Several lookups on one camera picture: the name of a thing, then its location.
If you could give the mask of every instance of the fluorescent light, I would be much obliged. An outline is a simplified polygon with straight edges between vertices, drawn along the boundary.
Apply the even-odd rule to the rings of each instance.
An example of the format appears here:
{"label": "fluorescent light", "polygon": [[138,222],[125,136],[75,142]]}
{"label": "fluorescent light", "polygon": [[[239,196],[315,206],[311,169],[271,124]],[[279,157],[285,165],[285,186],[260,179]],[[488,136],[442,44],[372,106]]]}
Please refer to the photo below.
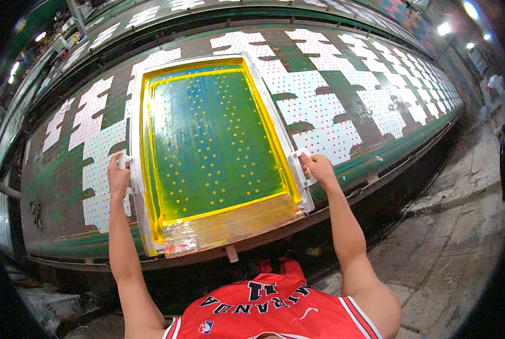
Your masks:
{"label": "fluorescent light", "polygon": [[479,18],[479,13],[476,11],[476,8],[473,6],[472,3],[466,1],[463,3],[463,7],[465,8],[465,11],[467,14],[469,14],[470,17],[473,19],[478,19]]}
{"label": "fluorescent light", "polygon": [[39,40],[43,39],[46,35],[47,35],[47,32],[43,32],[40,35],[38,35],[36,37],[36,42],[38,42]]}
{"label": "fluorescent light", "polygon": [[15,75],[15,72],[16,72],[16,71],[17,71],[17,69],[18,69],[18,65],[19,65],[18,61],[17,61],[17,62],[13,65],[12,71],[11,71],[11,72],[9,72],[9,74],[10,74],[11,76]]}
{"label": "fluorescent light", "polygon": [[448,25],[447,22],[441,24],[439,27],[437,27],[437,32],[439,32],[439,34],[441,35],[446,35],[448,33],[450,33],[450,26]]}

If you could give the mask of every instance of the person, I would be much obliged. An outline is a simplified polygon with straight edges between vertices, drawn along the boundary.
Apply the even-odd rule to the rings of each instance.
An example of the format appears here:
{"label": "person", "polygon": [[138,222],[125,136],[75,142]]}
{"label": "person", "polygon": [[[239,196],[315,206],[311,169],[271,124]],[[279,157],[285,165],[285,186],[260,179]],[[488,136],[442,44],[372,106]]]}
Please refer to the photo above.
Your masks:
{"label": "person", "polygon": [[167,326],[147,291],[124,213],[130,170],[107,171],[110,187],[109,260],[124,315],[125,338],[395,338],[401,307],[380,282],[366,256],[356,221],[327,157],[301,154],[306,175],[321,183],[330,203],[331,228],[341,265],[341,294],[333,297],[307,285],[299,264],[282,258],[281,274],[223,286],[193,302]]}

